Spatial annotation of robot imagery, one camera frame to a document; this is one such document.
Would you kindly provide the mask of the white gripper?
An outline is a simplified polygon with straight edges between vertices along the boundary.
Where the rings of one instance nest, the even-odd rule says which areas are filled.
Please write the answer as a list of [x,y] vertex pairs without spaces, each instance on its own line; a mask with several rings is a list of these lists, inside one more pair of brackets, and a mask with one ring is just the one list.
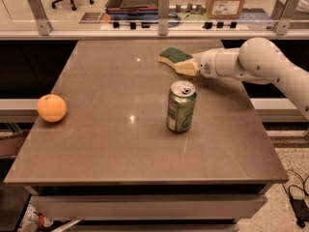
[[221,48],[209,49],[204,52],[195,53],[194,59],[180,61],[174,65],[176,73],[195,76],[200,74],[205,78],[218,78],[215,68],[215,59]]

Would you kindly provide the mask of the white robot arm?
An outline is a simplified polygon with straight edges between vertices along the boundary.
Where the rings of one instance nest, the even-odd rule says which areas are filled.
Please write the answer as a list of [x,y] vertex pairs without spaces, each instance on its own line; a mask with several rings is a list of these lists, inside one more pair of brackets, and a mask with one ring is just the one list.
[[271,41],[247,40],[239,48],[213,48],[173,65],[176,73],[205,78],[231,77],[273,84],[309,119],[309,72],[293,64]]

